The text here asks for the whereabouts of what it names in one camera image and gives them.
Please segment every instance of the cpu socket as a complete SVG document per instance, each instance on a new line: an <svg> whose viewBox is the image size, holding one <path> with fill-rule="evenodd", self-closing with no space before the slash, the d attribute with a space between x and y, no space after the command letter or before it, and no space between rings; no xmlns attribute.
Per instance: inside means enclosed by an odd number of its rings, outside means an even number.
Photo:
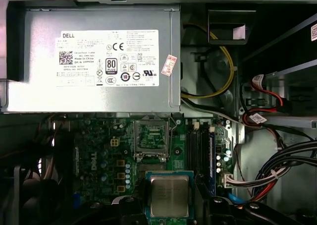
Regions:
<svg viewBox="0 0 317 225"><path fill-rule="evenodd" d="M169 121L148 116L134 122L134 158L157 157L166 162L168 157Z"/></svg>

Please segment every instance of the power supply label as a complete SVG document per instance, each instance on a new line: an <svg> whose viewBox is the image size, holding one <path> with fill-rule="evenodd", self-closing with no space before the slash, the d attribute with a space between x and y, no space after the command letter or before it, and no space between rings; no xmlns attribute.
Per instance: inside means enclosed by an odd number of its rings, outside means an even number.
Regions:
<svg viewBox="0 0 317 225"><path fill-rule="evenodd" d="M159 31L62 31L56 39L56 85L159 85Z"/></svg>

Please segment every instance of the dell logo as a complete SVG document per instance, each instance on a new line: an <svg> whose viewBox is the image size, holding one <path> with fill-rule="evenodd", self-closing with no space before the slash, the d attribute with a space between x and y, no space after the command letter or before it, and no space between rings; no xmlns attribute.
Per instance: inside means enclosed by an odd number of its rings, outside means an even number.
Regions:
<svg viewBox="0 0 317 225"><path fill-rule="evenodd" d="M97 170L97 152L91 154L91 170Z"/></svg>
<svg viewBox="0 0 317 225"><path fill-rule="evenodd" d="M74 38L74 34L73 33L63 33L63 38Z"/></svg>

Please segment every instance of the ce mark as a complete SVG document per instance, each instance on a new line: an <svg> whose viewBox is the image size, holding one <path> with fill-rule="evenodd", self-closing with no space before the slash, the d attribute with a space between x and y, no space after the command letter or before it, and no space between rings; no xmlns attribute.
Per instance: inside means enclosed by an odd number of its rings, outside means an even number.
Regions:
<svg viewBox="0 0 317 225"><path fill-rule="evenodd" d="M123 43L115 43L115 44L113 44L112 45L112 48L115 50L115 51L117 51L118 50L118 48L116 47L117 45L119 45L119 49L121 50L121 51L123 51Z"/></svg>

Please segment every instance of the yellow wire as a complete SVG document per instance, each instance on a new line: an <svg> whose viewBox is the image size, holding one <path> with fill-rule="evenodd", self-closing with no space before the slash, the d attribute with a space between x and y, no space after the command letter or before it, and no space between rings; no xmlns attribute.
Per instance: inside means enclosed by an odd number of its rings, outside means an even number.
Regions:
<svg viewBox="0 0 317 225"><path fill-rule="evenodd" d="M196 27L199 27L200 29L202 29L203 31L206 32L206 29L203 28L202 26L199 26L197 24L192 24L192 23L187 23L185 25L192 25L192 26L196 26ZM210 32L210 36L212 39L218 39L216 37L215 34L213 34L212 32ZM220 89L218 90L217 92L215 93L212 93L210 95L201 95L201 96L192 96L192 95L186 95L186 94L181 94L181 97L183 98L187 98L187 99L205 99L205 98L210 98L210 97L214 97L214 96L217 96L217 95L220 95L221 93L223 93L224 91L226 91L232 81L233 81L233 78L234 78L234 65L233 65L233 60L231 58L231 55L229 54L228 50L226 47L220 47L220 49L222 50L222 52L224 53L224 55L226 56L226 58L228 59L228 62L229 62L229 67L230 67L230 74L229 74L229 78L227 80L227 82L225 83L225 85Z"/></svg>

